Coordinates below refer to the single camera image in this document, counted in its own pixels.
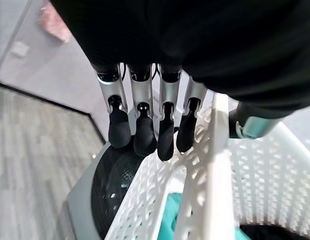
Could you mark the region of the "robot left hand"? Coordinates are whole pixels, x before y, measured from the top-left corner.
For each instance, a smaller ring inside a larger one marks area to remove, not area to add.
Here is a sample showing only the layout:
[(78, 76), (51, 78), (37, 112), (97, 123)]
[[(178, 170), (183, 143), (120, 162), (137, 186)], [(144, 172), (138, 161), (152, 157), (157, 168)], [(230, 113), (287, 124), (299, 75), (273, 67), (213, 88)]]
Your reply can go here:
[(130, 141), (119, 65), (140, 113), (134, 148), (188, 151), (205, 90), (239, 102), (231, 138), (255, 139), (310, 106), (310, 0), (54, 0), (107, 104), (108, 139)]

